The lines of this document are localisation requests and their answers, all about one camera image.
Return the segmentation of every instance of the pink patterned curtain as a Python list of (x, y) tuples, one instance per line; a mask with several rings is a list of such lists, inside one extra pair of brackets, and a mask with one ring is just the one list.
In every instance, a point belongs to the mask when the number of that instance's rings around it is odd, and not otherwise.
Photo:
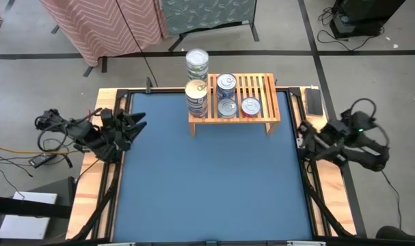
[[(102, 56), (138, 52), (116, 0), (40, 0), (90, 66)], [(142, 49), (168, 31), (159, 0), (117, 0)]]

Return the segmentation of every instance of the green patterned panel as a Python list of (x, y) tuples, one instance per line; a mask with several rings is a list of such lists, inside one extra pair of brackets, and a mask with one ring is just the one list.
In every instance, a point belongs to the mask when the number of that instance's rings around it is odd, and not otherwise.
[(170, 34), (251, 21), (256, 0), (162, 0)]

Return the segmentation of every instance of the gray concrete floor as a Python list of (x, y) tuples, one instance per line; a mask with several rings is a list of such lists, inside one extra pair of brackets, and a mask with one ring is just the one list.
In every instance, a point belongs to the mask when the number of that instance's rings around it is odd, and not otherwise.
[[(0, 0), (0, 9), (6, 6)], [(333, 0), (305, 0), (314, 35), (323, 26), (317, 21), (322, 9)], [(76, 53), (60, 30), (50, 33), (55, 23), (37, 0), (16, 1), (5, 13), (0, 29), (0, 54)], [(248, 26), (232, 27), (189, 35), (178, 47), (224, 50), (309, 51), (297, 0), (258, 2), (255, 43)], [(415, 49), (415, 0), (407, 0), (385, 25), (383, 36), (372, 39), (361, 50)], [(166, 51), (172, 38), (146, 51)], [(357, 46), (364, 38), (352, 38)], [(341, 51), (338, 44), (317, 44), (319, 50)], [(322, 57), (330, 93), (337, 113), (357, 98), (369, 97), (377, 103), (377, 120), (391, 138), (390, 161), (386, 173), (401, 194), (403, 229), (415, 234), (415, 56)], [(184, 57), (148, 58), (160, 86), (186, 83)], [(108, 73), (93, 69), (82, 77), (87, 65), (82, 59), (0, 60), (0, 146), (37, 150), (38, 131), (34, 118), (45, 109), (57, 108), (66, 118), (84, 116), (93, 109), (100, 87), (143, 87), (150, 73), (142, 58), (109, 58)], [(272, 72), (278, 85), (319, 85), (312, 57), (217, 56), (211, 57), (210, 72)], [(364, 104), (358, 107), (367, 110)], [(371, 133), (379, 138), (378, 133)], [(0, 152), (4, 157), (13, 155)], [(78, 176), (82, 156), (73, 154), (73, 169), (65, 163), (28, 169), (34, 178), (11, 165), (2, 165), (19, 190), (33, 189), (68, 176)], [(394, 193), (379, 173), (351, 164), (366, 232), (374, 237), (385, 225), (397, 225)], [(0, 175), (0, 195), (14, 189)]]

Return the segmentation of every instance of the blue table surface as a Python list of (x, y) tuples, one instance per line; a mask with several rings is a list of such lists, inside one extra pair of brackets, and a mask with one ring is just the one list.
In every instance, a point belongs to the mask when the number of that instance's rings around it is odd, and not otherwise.
[(281, 122), (197, 125), (184, 94), (135, 94), (148, 125), (125, 154), (113, 241), (311, 239), (286, 94)]

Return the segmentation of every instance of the wooden rack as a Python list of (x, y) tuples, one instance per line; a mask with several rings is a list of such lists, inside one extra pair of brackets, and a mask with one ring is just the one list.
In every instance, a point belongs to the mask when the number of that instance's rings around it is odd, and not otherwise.
[[(272, 134), (280, 123), (276, 87), (273, 74), (233, 74), (237, 79), (235, 100), (238, 113), (235, 118), (224, 119), (218, 116), (218, 98), (216, 96), (216, 80), (219, 74), (209, 74), (207, 88), (207, 115), (204, 118), (193, 117), (189, 113), (191, 135), (196, 134), (197, 124), (251, 124), (265, 123), (267, 135)], [(260, 112), (255, 118), (246, 118), (241, 113), (242, 101), (254, 97), (260, 101)]]

